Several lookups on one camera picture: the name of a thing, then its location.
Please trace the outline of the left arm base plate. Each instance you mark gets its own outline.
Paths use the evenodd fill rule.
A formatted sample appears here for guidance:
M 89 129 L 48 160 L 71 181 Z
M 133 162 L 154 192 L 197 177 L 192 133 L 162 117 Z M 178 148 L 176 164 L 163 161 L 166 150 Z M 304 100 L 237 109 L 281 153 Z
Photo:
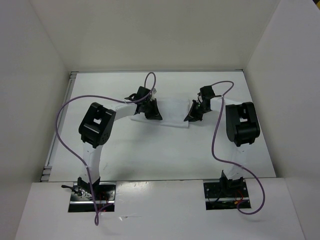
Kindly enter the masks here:
M 77 183 L 74 182 L 71 189 L 68 212 L 69 213 L 88 213 L 95 212 L 92 195 L 84 190 L 80 190 Z M 99 193 L 95 195 L 97 209 L 102 212 L 115 211 L 116 183 L 101 182 Z

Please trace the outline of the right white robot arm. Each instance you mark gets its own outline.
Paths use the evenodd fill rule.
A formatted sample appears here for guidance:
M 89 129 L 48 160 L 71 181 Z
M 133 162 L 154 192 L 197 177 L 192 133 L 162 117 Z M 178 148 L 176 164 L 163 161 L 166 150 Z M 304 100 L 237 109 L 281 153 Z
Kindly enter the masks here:
M 246 151 L 260 136 L 261 130 L 253 102 L 229 103 L 225 100 L 226 93 L 215 94 L 212 85 L 206 85 L 199 89 L 198 99 L 192 101 L 192 105 L 185 122 L 197 122 L 203 120 L 203 115 L 214 110 L 214 101 L 221 104 L 217 123 L 214 127 L 211 153 L 215 160 L 224 164 L 232 165 L 228 172 L 221 172 L 219 179 L 219 191 L 229 197 L 243 186 L 244 178 L 241 171 L 250 173 L 254 178 L 257 176 L 245 167 Z M 228 140 L 234 144 L 232 160 L 220 159 L 215 153 L 215 143 L 221 119 L 225 114 L 225 130 Z

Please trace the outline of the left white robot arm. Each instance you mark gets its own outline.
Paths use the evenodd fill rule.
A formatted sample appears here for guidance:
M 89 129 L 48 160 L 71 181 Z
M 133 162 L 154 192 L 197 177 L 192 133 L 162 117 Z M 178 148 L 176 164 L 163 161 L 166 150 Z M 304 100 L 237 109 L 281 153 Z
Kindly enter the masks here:
M 122 103 L 113 109 L 94 102 L 88 108 L 78 132 L 83 142 L 84 168 L 77 179 L 77 186 L 83 196 L 94 200 L 100 193 L 100 159 L 103 145 L 109 140 L 114 122 L 125 118 L 144 114 L 148 120 L 161 121 L 163 118 L 154 97 L 156 90 L 144 86 L 138 88 L 137 93 L 126 98 L 127 103 Z

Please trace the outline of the white skirt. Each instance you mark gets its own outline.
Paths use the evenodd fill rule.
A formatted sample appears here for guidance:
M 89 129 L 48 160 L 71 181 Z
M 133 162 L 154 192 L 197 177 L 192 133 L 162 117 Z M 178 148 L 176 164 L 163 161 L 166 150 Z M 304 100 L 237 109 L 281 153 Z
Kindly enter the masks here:
M 188 98 L 161 97 L 157 100 L 157 107 L 162 120 L 146 119 L 143 113 L 131 116 L 129 119 L 156 126 L 189 128 L 189 122 L 184 121 L 190 110 Z

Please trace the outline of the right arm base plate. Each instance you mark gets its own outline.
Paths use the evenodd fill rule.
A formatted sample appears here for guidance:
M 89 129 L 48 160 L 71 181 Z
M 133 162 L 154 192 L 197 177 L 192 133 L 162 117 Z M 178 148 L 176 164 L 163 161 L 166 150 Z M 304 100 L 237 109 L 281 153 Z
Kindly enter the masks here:
M 206 210 L 233 210 L 240 203 L 240 209 L 250 209 L 251 203 L 246 182 L 223 186 L 218 181 L 203 183 Z

